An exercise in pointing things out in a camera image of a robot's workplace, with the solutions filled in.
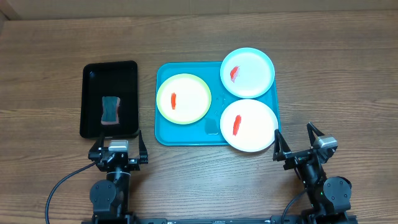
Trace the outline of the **yellow-green plate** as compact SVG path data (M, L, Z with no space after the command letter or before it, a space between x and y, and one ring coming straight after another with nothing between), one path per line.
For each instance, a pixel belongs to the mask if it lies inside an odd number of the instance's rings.
M191 124L202 119L210 109L211 91L196 75L173 75L157 90L156 105L166 120L175 124Z

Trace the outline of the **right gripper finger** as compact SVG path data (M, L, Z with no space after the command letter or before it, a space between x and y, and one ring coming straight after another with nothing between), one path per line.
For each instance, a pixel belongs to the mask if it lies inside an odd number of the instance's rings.
M311 122L307 124L307 131L310 140L310 145L320 146L321 145L320 141L322 140L322 136L324 136L325 134L322 133L318 128L316 128L315 125Z
M274 141L274 153L273 159L286 159L288 154L292 151L290 147L287 145L283 135L280 133L278 129L274 131L275 141Z

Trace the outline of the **white plate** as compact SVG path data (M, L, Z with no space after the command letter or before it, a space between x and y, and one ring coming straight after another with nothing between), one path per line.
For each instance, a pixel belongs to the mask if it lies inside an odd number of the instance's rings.
M243 99L231 103L221 114L220 130L226 142L244 152L258 152L275 141L279 128L275 113L264 103Z

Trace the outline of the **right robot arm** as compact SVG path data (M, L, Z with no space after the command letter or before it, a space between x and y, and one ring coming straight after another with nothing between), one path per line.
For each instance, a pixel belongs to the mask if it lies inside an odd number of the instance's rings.
M322 167L334 155L338 141L326 135L312 123L307 124L310 148L292 152L278 129L274 131L274 161L284 161L285 170L293 169L303 183L304 190L285 207L281 216L271 217L272 223L357 223L349 217L351 182L340 176L327 177ZM308 195L311 208L300 215L287 216L289 208L303 195Z

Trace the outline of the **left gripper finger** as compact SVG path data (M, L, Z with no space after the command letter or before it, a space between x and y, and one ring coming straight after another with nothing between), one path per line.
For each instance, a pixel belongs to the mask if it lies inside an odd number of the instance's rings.
M148 152L146 145L144 144L141 131L139 131L139 158L148 159Z
M104 146L104 133L101 133L99 135L99 138L96 140L96 142L93 145L93 151L100 151L103 146Z

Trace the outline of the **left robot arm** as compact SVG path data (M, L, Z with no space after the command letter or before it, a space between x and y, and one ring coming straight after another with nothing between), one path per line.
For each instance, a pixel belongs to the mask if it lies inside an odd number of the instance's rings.
M148 163L148 153L142 134L138 134L139 157L129 157L129 141L112 140L104 146L104 135L94 143L88 152L101 172L104 180L97 181L90 190L93 204L92 223L139 223L137 216L129 210L129 188L131 172L138 171L141 164Z

